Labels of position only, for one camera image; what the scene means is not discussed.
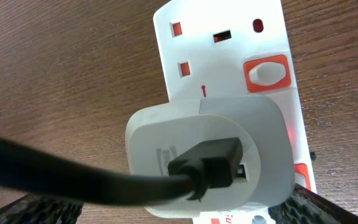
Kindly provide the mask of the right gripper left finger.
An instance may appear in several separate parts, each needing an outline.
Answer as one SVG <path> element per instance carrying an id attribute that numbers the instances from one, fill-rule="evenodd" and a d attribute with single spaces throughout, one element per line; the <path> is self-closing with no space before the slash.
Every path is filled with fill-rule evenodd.
<path id="1" fill-rule="evenodd" d="M 0 208 L 0 223 L 75 224 L 84 203 L 27 194 Z"/>

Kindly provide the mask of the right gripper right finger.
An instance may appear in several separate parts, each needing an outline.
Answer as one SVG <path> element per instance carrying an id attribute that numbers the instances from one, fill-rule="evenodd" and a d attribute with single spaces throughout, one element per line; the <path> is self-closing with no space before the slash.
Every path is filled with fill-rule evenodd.
<path id="1" fill-rule="evenodd" d="M 295 184 L 292 195 L 268 208 L 276 223 L 358 224 L 358 216 L 322 196 Z"/>

